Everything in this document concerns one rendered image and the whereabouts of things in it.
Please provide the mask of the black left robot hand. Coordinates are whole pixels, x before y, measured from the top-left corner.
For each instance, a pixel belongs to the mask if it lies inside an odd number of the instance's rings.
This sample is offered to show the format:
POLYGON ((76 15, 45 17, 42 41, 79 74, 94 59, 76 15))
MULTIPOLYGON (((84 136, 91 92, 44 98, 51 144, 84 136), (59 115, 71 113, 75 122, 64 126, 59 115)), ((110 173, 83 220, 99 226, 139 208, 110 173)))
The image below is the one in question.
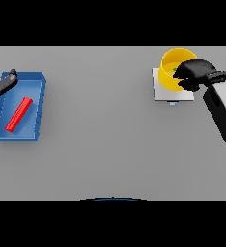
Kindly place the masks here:
POLYGON ((13 88, 18 83, 18 77, 15 69, 9 72, 9 75, 0 81, 0 96, 13 88))

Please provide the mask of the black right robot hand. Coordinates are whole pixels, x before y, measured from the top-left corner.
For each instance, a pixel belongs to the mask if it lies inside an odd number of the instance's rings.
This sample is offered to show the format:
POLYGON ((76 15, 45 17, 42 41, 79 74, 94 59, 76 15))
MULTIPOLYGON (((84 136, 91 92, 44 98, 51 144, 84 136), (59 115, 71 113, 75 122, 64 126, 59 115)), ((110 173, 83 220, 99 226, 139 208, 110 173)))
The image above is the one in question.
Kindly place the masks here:
POLYGON ((214 83, 226 81, 226 71, 219 71, 213 63, 205 59, 182 61, 176 68, 174 79, 178 85, 191 92, 197 92, 201 85, 209 87, 214 83))

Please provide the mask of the yellow bowl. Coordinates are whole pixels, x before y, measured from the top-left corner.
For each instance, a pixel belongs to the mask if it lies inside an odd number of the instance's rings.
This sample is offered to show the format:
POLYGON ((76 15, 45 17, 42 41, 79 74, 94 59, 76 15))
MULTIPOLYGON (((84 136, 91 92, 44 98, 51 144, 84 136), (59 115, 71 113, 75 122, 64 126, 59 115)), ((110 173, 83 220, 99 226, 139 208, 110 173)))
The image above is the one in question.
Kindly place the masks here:
POLYGON ((170 91, 182 91, 179 86, 180 79, 174 78, 173 68, 177 68, 183 61, 196 59, 196 55, 185 48, 173 48, 168 50, 161 58, 159 64, 158 80, 163 87, 170 91))

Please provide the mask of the red beaker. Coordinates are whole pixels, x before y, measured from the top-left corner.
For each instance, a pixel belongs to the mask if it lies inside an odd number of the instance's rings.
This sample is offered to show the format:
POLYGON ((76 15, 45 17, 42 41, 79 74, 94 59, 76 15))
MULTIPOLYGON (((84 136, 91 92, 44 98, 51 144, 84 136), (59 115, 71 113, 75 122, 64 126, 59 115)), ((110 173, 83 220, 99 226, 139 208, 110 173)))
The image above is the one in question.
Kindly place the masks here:
POLYGON ((25 115, 26 111, 33 103, 33 99, 29 97, 24 97, 18 107, 15 109, 13 115, 11 116, 9 122, 5 126, 5 130, 9 132, 14 132, 17 125, 20 123, 21 119, 25 115))

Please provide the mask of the pale square measuring scale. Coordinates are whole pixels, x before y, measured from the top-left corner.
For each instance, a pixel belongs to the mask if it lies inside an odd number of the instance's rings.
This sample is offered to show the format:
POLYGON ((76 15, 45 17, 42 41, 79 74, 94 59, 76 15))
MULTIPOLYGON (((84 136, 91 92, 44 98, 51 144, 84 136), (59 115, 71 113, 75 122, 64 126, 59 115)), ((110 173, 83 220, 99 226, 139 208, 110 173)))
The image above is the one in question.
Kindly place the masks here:
POLYGON ((163 87, 158 80, 159 68, 152 68, 154 100, 165 101, 171 106, 176 106, 181 101, 193 101, 194 94, 189 91, 170 91, 163 87))

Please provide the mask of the blue tray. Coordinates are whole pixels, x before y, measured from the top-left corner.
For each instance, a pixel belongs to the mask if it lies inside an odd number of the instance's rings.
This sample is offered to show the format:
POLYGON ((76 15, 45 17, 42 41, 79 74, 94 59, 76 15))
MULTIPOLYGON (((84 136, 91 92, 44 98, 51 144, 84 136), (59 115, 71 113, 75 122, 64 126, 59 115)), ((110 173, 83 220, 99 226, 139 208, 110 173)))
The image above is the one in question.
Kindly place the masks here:
POLYGON ((0 96, 0 141, 37 141, 46 80, 42 72, 17 77, 17 84, 0 96))

